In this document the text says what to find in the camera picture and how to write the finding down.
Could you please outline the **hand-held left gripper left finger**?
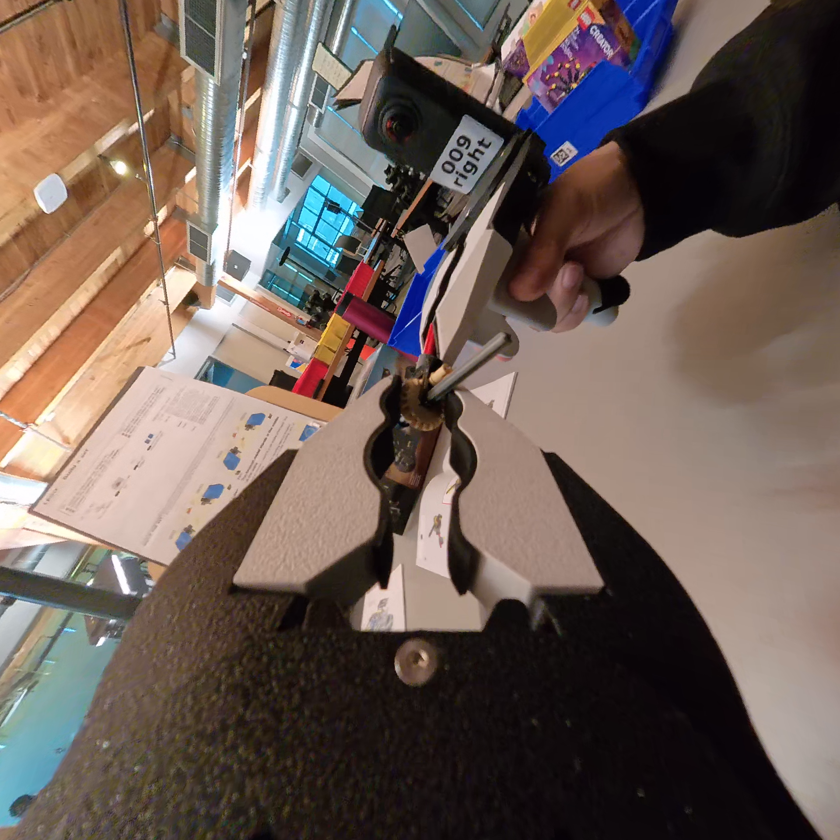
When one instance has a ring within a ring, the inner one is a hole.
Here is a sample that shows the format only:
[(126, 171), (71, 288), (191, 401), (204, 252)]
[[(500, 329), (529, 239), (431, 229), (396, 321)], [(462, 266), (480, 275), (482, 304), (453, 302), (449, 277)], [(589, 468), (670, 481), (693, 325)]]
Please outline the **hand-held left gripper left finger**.
[(340, 606), (387, 587), (394, 542), (382, 478), (394, 459), (402, 385), (380, 380), (299, 448), (235, 587)]

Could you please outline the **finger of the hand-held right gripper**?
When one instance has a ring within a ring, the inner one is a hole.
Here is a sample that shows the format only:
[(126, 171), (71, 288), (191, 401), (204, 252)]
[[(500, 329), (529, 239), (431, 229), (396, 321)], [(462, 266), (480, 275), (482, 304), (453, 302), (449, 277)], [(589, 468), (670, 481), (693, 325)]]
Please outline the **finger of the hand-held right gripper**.
[(460, 261), (453, 277), (453, 291), (458, 293), (461, 322), (450, 348), (452, 355), (439, 358), (448, 365), (455, 364), (467, 342), (482, 345), (501, 331), (512, 331), (514, 344), (500, 356), (510, 359), (519, 351), (516, 332), (503, 315), (490, 309), (494, 292), (513, 253), (513, 245), (495, 226), (496, 215), (508, 191), (509, 185), (499, 184), (455, 249), (460, 253)]
[(448, 358), (461, 322), (458, 293), (453, 291), (453, 277), (459, 267), (459, 251), (449, 251), (437, 268), (429, 285), (420, 321), (421, 350), (427, 354), (427, 336), (434, 333), (434, 355)]

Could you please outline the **tan gear red axle assembly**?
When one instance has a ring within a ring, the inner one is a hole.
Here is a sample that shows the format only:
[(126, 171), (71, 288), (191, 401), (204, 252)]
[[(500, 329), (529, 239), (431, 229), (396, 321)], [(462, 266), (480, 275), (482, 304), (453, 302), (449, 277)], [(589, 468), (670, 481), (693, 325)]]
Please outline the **tan gear red axle assembly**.
[(501, 355), (504, 350), (510, 350), (515, 343), (514, 339), (512, 331), (498, 332), (472, 353), (467, 361), (455, 367), (434, 356), (422, 356), (420, 365), (402, 379), (397, 425), (421, 433), (440, 427), (445, 420), (448, 396), (491, 359)]

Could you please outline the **person's right forearm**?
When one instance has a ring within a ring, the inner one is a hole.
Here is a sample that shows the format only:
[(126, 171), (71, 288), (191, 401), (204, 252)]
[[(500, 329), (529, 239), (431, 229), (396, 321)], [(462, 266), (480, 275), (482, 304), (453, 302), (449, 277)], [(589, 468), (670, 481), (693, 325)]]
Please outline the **person's right forearm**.
[(647, 259), (711, 230), (798, 224), (839, 199), (839, 2), (776, 2), (683, 96), (609, 132), (644, 212)]

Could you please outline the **lego set box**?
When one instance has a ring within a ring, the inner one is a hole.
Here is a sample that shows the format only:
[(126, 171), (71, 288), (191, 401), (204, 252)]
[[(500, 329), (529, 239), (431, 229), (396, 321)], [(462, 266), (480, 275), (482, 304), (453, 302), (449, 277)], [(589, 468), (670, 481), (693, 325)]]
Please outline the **lego set box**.
[(442, 424), (419, 429), (401, 418), (392, 430), (393, 461), (381, 479), (381, 487), (388, 500), (394, 534), (406, 530), (442, 429)]

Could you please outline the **person's right hand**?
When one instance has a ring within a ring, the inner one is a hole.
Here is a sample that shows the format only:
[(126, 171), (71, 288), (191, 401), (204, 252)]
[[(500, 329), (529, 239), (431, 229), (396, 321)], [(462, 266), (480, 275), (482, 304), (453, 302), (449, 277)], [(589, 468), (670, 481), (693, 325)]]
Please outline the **person's right hand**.
[(644, 232), (642, 199), (627, 158), (616, 142), (605, 143), (551, 185), (509, 293), (520, 301), (548, 296), (557, 312), (553, 331), (571, 331), (590, 306), (585, 279), (621, 275), (638, 257)]

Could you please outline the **pink bottle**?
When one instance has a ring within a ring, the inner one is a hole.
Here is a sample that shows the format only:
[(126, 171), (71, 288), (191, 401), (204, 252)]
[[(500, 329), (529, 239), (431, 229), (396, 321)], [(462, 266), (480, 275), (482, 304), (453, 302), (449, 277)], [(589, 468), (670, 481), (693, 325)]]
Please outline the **pink bottle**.
[(334, 313), (361, 333), (382, 344), (389, 343), (396, 324), (393, 314), (350, 292), (345, 292), (341, 297)]

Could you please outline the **open instruction booklet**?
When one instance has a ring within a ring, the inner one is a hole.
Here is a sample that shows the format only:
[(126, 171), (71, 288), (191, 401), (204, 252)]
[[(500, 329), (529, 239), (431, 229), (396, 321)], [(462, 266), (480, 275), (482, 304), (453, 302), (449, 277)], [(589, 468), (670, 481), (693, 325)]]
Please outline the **open instruction booklet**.
[[(508, 415), (518, 373), (470, 388), (470, 392), (502, 418)], [(419, 501), (416, 565), (449, 578), (448, 535), (459, 478), (449, 464), (449, 434), (444, 435), (440, 470), (428, 481)]]

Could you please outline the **yellow plastic bin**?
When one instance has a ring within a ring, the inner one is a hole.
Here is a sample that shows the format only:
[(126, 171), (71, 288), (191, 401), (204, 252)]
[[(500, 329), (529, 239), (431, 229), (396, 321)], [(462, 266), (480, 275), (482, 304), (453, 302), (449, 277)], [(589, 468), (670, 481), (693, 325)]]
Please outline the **yellow plastic bin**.
[(354, 330), (355, 327), (351, 323), (334, 312), (322, 332), (312, 358), (329, 366), (336, 354), (346, 348), (346, 342), (352, 338)]

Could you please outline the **instruction poster board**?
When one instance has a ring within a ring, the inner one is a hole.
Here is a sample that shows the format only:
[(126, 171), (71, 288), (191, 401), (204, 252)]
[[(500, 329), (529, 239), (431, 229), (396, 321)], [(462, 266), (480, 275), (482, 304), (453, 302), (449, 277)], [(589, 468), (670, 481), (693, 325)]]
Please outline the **instruction poster board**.
[(163, 566), (282, 453), (341, 413), (144, 366), (94, 424), (33, 516)]

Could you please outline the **red plastic bin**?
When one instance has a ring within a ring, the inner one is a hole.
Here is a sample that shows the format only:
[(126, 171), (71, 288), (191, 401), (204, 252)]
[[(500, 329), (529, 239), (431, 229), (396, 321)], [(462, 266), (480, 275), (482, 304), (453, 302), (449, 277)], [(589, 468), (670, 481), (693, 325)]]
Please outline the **red plastic bin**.
[(292, 388), (292, 393), (317, 399), (322, 382), (328, 372), (329, 363), (324, 363), (318, 358), (313, 357), (297, 378), (297, 382)]

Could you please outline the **purple toy box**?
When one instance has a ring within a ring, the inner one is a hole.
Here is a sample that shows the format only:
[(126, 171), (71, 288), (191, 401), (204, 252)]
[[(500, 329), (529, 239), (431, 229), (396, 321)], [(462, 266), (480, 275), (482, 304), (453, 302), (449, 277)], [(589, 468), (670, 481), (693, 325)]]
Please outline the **purple toy box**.
[(503, 44), (501, 66), (553, 112), (605, 62), (632, 68), (642, 41), (617, 2), (531, 2)]

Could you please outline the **black pole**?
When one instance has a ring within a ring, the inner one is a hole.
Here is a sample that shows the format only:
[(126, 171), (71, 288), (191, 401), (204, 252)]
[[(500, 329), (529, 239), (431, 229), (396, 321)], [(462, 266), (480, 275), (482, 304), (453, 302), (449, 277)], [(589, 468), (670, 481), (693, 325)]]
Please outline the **black pole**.
[(1, 568), (1, 595), (103, 620), (128, 622), (142, 598), (22, 570)]

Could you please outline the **metal air duct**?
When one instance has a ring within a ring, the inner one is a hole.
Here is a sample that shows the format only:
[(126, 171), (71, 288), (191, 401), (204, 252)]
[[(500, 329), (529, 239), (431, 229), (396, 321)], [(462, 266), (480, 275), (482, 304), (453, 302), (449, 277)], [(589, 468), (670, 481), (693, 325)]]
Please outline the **metal air duct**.
[(188, 251), (196, 260), (199, 301), (210, 308), (229, 219), (247, 3), (181, 1), (178, 9), (181, 55), (194, 69), (195, 82), (196, 210), (187, 222)]
[(282, 202), (305, 119), (316, 48), (333, 1), (276, 3), (248, 189), (248, 209)]

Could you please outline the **white wireless access point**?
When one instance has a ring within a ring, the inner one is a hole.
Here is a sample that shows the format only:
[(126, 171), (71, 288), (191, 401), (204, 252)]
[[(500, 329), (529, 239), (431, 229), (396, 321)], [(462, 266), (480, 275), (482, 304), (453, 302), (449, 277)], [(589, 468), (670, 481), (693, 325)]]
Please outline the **white wireless access point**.
[(60, 174), (50, 173), (35, 184), (33, 195), (41, 212), (51, 215), (66, 203), (69, 193)]

